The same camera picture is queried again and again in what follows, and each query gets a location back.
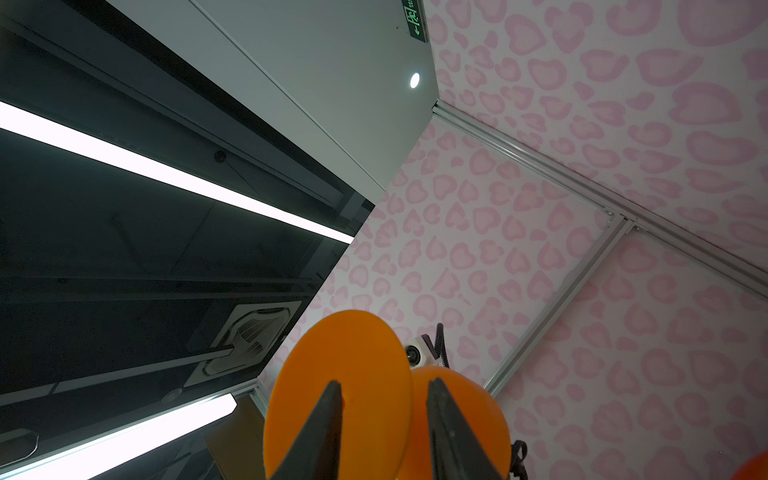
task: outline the green exit sign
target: green exit sign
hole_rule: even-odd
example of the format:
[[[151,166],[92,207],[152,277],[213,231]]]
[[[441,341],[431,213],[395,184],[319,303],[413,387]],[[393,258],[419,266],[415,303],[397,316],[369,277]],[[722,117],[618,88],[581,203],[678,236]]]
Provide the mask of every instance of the green exit sign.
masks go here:
[[[408,30],[413,38],[427,43],[427,24],[422,12],[424,8],[419,0],[402,0],[402,9],[406,11],[406,20],[408,21]]]

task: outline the recessed ceiling light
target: recessed ceiling light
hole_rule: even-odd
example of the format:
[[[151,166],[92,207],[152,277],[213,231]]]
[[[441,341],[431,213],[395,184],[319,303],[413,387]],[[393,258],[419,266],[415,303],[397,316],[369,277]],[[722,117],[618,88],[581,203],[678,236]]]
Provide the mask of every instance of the recessed ceiling light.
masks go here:
[[[0,475],[13,480],[69,478],[86,480],[229,415],[237,404],[231,394],[205,399],[129,425]]]
[[[415,77],[418,83],[419,74],[416,74]],[[83,157],[110,164],[113,167],[128,170],[143,177],[149,177],[164,184],[173,185],[174,187],[254,212],[255,214],[264,215],[265,217],[280,220],[310,232],[319,233],[340,242],[352,243],[352,240],[354,240],[353,237],[346,233],[341,233],[333,228],[328,228],[298,215],[289,214],[279,208],[259,202],[251,197],[246,197],[243,194],[221,187],[208,180],[195,177],[187,172],[177,170],[166,164],[143,157],[117,145],[99,140],[96,137],[86,135],[50,121],[47,118],[39,117],[21,108],[16,108],[2,102],[0,102],[0,128],[53,145],[74,154],[82,155]]]

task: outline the camera lens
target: camera lens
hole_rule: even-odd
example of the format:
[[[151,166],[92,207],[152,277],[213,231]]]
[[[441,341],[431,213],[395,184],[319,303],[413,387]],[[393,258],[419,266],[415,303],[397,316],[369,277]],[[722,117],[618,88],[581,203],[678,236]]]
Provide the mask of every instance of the camera lens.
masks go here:
[[[422,361],[422,354],[419,353],[419,349],[413,345],[408,345],[406,347],[406,355],[408,356],[408,362],[411,366],[416,366]]]

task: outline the pink leopard print wallpaper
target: pink leopard print wallpaper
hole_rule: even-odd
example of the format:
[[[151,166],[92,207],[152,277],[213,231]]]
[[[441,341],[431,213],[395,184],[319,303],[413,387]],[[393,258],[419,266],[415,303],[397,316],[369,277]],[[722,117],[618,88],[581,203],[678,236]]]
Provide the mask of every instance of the pink leopard print wallpaper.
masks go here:
[[[768,449],[768,304],[632,233],[497,400],[531,480],[727,480]]]
[[[353,308],[403,342],[443,322],[451,367],[483,384],[607,219],[433,120],[262,383],[271,389],[302,332]]]
[[[768,2],[424,3],[443,101],[768,266]]]

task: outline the orange round object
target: orange round object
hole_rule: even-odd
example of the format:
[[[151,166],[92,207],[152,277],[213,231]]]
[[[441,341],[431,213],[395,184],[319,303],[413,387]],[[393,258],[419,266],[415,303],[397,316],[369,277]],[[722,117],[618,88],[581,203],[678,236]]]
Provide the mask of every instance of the orange round object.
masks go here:
[[[264,422],[264,468],[277,470],[331,380],[344,401],[339,480],[393,480],[406,449],[412,381],[392,329],[358,310],[309,329],[275,381]]]
[[[768,450],[745,463],[732,480],[768,480]]]
[[[406,456],[400,465],[398,480],[432,478],[432,457],[427,422],[429,382],[440,377],[462,411],[488,459],[502,478],[509,476],[512,450],[509,429],[502,409],[480,385],[461,373],[441,366],[423,366],[411,370],[413,376],[413,414]]]

